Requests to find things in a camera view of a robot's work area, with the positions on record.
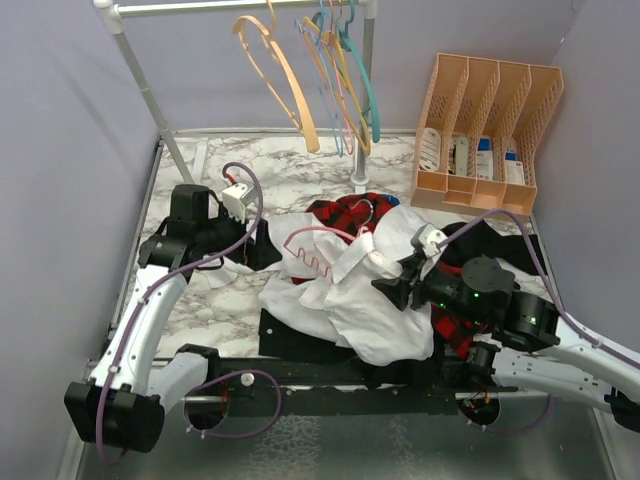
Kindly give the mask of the white shirt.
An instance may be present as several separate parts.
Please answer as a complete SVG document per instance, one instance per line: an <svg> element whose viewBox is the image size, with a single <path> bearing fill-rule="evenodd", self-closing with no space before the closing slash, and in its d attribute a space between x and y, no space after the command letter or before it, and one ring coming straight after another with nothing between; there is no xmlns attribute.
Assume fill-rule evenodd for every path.
<svg viewBox="0 0 640 480"><path fill-rule="evenodd" d="M311 223L309 213L271 216L269 234L282 260L271 271L301 276L303 283L272 277L259 294L261 306L294 330L350 347L368 364L386 366L399 360L425 360L434 351L431 308L398 310L371 286L375 279L393 279L402 272L401 259L413 248L410 240L424 225L407 214L392 214L380 233L368 232L338 252L321 246L333 261L326 277L310 275L301 262L283 250L292 230Z"/></svg>

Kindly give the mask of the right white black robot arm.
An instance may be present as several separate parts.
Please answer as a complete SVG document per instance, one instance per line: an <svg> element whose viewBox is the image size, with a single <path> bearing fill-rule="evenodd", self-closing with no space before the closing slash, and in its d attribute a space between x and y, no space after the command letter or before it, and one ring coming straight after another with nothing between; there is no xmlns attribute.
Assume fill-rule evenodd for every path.
<svg viewBox="0 0 640 480"><path fill-rule="evenodd" d="M372 286L397 309L429 304L432 324L464 362L461 383L526 388L581 401L639 429L639 355L521 290L513 272L479 256L462 267L405 258L402 273Z"/></svg>

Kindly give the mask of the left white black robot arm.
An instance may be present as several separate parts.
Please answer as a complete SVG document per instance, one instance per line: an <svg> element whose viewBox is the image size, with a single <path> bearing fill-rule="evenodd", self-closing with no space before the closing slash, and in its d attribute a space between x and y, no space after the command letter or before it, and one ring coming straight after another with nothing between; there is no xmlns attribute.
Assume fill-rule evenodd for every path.
<svg viewBox="0 0 640 480"><path fill-rule="evenodd" d="M100 454L106 447L149 452L166 415L185 396L210 394L235 376L221 374L216 350L197 345L184 346L160 370L152 367L164 326L192 272L209 262L223 266L235 253L252 259L267 236L265 220L246 222L248 205L264 205L257 182L224 189L216 198L218 215L212 218L208 208L214 196L202 185L174 189L169 216L140 247L124 319L88 380L67 388L64 404L72 423Z"/></svg>

